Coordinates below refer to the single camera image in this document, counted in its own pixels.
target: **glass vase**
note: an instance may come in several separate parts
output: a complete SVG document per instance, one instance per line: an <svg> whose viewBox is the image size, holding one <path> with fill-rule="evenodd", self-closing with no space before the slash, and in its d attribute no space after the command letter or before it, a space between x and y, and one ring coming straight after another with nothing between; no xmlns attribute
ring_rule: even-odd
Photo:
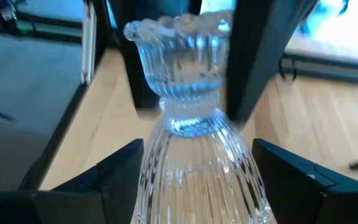
<svg viewBox="0 0 358 224"><path fill-rule="evenodd" d="M270 207L239 131L219 109L231 11L125 26L163 116L146 145L133 223L268 223Z"/></svg>

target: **vase body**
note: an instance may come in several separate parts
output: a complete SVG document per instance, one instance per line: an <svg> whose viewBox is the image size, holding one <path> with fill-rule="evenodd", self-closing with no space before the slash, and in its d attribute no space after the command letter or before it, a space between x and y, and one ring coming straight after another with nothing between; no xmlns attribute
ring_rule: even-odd
<svg viewBox="0 0 358 224"><path fill-rule="evenodd" d="M252 155L219 109L230 27L230 11L126 25L163 111L146 145L133 223L270 221Z"/></svg>

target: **clear glass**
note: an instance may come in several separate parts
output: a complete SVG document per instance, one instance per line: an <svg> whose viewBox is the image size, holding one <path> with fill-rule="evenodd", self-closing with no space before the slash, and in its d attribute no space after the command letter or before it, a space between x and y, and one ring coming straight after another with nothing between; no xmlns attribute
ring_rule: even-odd
<svg viewBox="0 0 358 224"><path fill-rule="evenodd" d="M146 146L133 223L268 223L260 174L218 109L231 11L126 25L164 112Z"/></svg>

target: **wooden floor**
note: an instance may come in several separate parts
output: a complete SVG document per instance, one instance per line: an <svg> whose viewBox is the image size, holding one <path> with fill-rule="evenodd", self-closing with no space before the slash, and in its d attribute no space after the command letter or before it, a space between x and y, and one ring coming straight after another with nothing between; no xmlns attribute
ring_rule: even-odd
<svg viewBox="0 0 358 224"><path fill-rule="evenodd" d="M157 118L139 118L122 57L107 52L42 189L89 169L135 138L147 140ZM358 172L347 168L358 158L358 85L303 77L287 83L275 77L243 133L248 145L263 138L358 180Z"/></svg>

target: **scalloped glass rim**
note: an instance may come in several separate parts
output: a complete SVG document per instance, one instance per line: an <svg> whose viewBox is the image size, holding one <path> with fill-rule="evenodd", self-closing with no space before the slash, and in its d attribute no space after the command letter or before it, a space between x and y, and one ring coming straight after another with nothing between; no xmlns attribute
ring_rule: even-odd
<svg viewBox="0 0 358 224"><path fill-rule="evenodd" d="M199 16L184 14L178 17L162 16L157 21L143 19L125 25L124 36L134 42L160 42L180 35L229 37L232 27L232 10L206 12Z"/></svg>

